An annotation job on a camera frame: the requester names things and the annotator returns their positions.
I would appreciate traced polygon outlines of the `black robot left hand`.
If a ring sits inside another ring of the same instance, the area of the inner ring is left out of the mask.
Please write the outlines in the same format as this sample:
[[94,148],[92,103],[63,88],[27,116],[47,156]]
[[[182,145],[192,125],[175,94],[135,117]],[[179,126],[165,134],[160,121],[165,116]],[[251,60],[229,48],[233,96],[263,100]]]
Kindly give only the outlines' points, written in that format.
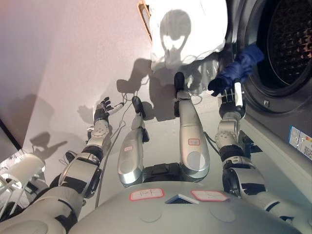
[[108,121],[108,117],[117,113],[124,106],[124,102],[120,102],[115,106],[111,105],[111,101],[109,97],[105,97],[96,107],[94,113],[94,122],[98,120],[106,120]]

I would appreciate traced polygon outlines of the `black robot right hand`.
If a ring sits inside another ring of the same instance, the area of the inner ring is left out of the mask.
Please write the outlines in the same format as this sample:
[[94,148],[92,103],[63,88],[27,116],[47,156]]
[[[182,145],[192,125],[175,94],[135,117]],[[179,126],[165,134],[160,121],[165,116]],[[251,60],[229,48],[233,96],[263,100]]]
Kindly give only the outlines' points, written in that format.
[[234,91],[234,102],[238,108],[243,107],[242,87],[239,79],[228,80],[225,78],[215,78],[208,84],[208,90],[213,91],[212,96]]

